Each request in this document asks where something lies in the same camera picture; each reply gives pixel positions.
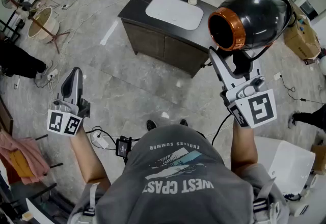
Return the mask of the brown wooden stand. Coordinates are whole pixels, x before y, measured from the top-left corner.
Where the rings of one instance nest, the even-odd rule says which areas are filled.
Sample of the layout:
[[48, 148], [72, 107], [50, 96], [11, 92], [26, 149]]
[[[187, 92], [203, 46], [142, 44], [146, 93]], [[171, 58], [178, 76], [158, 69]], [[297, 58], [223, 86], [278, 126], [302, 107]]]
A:
[[9, 0], [15, 7], [16, 7], [16, 12], [18, 12], [19, 15], [27, 15], [27, 19], [31, 20], [33, 23], [35, 23], [40, 29], [44, 30], [48, 35], [51, 36], [52, 42], [55, 44], [55, 47], [57, 49], [57, 52], [60, 53], [57, 45], [57, 38], [59, 36], [67, 35], [70, 32], [64, 32], [61, 34], [53, 34], [50, 32], [48, 29], [46, 29], [39, 21], [37, 21], [32, 15], [31, 15], [31, 10], [30, 8], [27, 8], [26, 2], [19, 3], [16, 0]]

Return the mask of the black power adapter on floor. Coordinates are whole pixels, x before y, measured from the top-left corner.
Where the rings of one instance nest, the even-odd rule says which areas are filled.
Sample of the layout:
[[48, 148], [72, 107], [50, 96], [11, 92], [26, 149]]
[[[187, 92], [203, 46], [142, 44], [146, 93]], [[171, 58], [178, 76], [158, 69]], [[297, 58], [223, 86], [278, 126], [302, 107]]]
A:
[[132, 138], [120, 136], [119, 139], [116, 140], [116, 156], [127, 158], [128, 153], [131, 151], [131, 144], [132, 144]]

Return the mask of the black orange-ringed hair dryer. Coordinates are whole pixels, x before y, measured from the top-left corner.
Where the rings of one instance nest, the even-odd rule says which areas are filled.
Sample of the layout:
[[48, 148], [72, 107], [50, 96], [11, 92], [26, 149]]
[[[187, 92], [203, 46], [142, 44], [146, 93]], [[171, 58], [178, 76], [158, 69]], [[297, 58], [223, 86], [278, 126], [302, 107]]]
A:
[[235, 75], [244, 75], [245, 50], [259, 59], [288, 27], [289, 0], [226, 0], [208, 18], [208, 31], [222, 57], [233, 57]]

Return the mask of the white power strip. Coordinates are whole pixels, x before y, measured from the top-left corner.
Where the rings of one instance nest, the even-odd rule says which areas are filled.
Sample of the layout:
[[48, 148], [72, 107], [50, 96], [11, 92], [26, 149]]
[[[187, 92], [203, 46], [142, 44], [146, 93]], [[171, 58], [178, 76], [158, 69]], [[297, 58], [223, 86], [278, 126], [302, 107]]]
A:
[[108, 142], [100, 135], [99, 131], [95, 131], [92, 135], [93, 140], [97, 143], [97, 146], [103, 148], [103, 149], [108, 149], [109, 144]]

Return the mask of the small cardboard box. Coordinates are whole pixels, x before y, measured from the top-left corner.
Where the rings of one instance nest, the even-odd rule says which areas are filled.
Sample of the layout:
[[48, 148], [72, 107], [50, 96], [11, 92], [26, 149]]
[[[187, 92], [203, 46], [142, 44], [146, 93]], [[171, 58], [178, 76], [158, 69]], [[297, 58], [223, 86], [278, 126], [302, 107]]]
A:
[[326, 145], [313, 145], [311, 152], [315, 154], [312, 170], [321, 175], [326, 175]]

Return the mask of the person's left forearm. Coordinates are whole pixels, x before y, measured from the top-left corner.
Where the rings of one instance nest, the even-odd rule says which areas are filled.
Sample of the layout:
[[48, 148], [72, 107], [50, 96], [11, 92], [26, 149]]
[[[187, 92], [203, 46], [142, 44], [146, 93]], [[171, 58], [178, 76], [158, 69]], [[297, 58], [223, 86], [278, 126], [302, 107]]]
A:
[[80, 126], [77, 134], [70, 138], [70, 142], [84, 181], [87, 184], [99, 182], [102, 189], [107, 190], [111, 183], [101, 161], [92, 148], [83, 126]]

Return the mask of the beige drum lampshade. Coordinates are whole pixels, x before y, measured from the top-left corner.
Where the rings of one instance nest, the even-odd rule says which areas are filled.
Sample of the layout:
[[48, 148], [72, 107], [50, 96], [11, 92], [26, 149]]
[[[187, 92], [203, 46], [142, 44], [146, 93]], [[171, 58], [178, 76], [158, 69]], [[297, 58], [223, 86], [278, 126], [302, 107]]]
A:
[[[35, 20], [53, 35], [56, 35], [58, 33], [59, 22], [55, 18], [55, 14], [52, 7], [47, 7], [43, 9], [35, 17]], [[52, 41], [52, 36], [33, 21], [28, 29], [28, 37], [38, 40], [42, 43], [49, 43], [50, 41]]]

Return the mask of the person's right forearm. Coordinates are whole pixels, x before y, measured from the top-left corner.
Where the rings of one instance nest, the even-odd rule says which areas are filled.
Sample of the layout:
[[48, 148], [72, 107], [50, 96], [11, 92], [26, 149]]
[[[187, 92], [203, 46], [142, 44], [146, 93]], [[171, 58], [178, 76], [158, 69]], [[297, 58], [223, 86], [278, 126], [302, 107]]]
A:
[[233, 122], [233, 138], [231, 146], [231, 171], [238, 176], [248, 167], [258, 162], [258, 152], [251, 128], [243, 128], [236, 119]]

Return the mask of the dark vanity cabinet with sink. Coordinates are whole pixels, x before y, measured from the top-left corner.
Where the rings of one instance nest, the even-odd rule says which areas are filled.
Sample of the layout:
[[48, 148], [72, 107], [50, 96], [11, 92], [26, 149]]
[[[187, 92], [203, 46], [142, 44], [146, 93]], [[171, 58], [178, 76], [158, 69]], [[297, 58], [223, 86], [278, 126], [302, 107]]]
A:
[[215, 46], [208, 18], [216, 7], [198, 0], [130, 0], [119, 13], [135, 54], [143, 53], [195, 76]]

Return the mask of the large cardboard box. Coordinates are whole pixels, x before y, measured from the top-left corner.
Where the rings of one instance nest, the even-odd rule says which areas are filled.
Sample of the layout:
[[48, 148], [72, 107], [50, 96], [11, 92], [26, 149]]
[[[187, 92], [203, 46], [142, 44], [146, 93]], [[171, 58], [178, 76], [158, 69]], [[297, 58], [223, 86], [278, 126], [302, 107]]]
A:
[[316, 32], [305, 13], [292, 1], [293, 17], [284, 30], [284, 42], [301, 60], [314, 60], [321, 51]]

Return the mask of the yellow cloth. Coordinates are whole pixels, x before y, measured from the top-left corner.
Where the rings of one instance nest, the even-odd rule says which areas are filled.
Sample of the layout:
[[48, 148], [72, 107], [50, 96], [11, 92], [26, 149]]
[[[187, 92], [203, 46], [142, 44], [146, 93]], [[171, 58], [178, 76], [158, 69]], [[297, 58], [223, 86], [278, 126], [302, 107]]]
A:
[[25, 156], [20, 150], [12, 151], [10, 159], [20, 178], [31, 178], [34, 176]]

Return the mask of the white plastic tub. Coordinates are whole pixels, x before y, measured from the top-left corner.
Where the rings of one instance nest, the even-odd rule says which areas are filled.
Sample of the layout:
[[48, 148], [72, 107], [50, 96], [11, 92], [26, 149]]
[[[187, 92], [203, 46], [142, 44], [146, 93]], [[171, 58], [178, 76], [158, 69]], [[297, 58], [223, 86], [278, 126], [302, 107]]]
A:
[[287, 141], [255, 137], [258, 162], [275, 179], [282, 194], [303, 190], [315, 160], [315, 154]]

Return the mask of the person's grey printed shirt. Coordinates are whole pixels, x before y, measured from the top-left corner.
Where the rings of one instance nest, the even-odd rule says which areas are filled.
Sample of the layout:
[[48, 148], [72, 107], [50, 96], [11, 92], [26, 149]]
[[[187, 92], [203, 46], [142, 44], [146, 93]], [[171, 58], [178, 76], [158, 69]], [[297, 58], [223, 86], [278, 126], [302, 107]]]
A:
[[148, 131], [104, 190], [86, 183], [68, 224], [287, 224], [287, 202], [258, 162], [240, 176], [200, 133]]

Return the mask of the pink cloth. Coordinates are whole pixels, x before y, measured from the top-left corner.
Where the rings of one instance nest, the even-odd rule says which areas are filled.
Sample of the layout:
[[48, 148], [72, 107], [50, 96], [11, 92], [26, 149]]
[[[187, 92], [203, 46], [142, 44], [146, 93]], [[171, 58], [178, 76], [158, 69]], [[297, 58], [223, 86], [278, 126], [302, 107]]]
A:
[[15, 139], [4, 130], [0, 130], [0, 155], [13, 167], [10, 153], [20, 150], [25, 156], [33, 173], [31, 178], [21, 178], [23, 184], [32, 184], [43, 179], [50, 167], [41, 154], [36, 141], [33, 138]]

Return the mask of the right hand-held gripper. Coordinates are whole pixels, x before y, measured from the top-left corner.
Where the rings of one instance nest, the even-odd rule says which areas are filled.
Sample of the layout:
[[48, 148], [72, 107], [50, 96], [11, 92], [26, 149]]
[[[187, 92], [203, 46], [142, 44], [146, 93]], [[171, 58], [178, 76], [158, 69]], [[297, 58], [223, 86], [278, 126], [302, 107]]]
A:
[[253, 50], [245, 50], [246, 82], [238, 86], [234, 73], [214, 47], [209, 47], [208, 55], [219, 81], [224, 89], [229, 89], [220, 96], [240, 127], [256, 128], [277, 118], [274, 92], [266, 88], [264, 76], [258, 76], [261, 74], [259, 60], [250, 61], [256, 56]]

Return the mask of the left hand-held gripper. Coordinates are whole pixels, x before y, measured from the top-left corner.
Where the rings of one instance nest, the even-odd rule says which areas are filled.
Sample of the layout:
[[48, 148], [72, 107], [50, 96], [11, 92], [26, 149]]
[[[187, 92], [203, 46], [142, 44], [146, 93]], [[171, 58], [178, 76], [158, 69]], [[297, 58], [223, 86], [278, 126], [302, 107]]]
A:
[[78, 67], [72, 68], [61, 78], [57, 98], [48, 110], [47, 130], [60, 135], [75, 136], [85, 117], [90, 117], [91, 104], [81, 99], [83, 73]]

